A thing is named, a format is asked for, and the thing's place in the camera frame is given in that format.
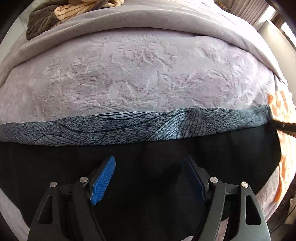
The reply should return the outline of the lilac embossed bed blanket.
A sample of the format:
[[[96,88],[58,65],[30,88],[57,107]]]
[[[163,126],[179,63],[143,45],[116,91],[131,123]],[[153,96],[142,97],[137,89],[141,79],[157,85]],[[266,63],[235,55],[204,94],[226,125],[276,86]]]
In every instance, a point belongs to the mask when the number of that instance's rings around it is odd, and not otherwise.
[[[74,38],[15,66],[1,86],[1,123],[117,111],[247,109],[286,87],[280,70],[221,39],[117,29]]]

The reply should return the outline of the pink curtain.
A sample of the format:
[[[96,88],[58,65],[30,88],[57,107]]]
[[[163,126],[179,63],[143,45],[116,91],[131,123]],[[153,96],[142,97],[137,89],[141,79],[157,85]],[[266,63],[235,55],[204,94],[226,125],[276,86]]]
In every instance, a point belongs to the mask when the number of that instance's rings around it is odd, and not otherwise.
[[[268,6],[269,4],[265,0],[235,0],[230,8],[230,13],[254,25]]]

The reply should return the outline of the orange patterned cloth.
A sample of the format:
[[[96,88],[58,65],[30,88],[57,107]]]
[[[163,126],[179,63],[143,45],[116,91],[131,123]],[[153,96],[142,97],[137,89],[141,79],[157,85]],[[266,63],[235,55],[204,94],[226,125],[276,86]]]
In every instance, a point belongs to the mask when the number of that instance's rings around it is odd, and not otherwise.
[[[288,90],[268,95],[273,124],[280,140],[279,186],[275,201],[284,198],[295,176],[295,105]]]

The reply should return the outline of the black pants with patterned trim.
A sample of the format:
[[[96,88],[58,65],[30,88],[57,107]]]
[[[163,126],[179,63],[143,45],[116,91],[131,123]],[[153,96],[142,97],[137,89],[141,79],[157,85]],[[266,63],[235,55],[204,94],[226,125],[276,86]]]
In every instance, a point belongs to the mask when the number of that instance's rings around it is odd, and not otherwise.
[[[184,169],[198,167],[224,183],[247,182],[254,195],[280,161],[270,107],[182,108],[168,112],[104,113],[1,125],[1,240],[28,240],[49,187],[91,179],[106,158],[116,167],[92,207],[105,240],[192,240],[205,210]],[[70,195],[60,197],[66,237]]]

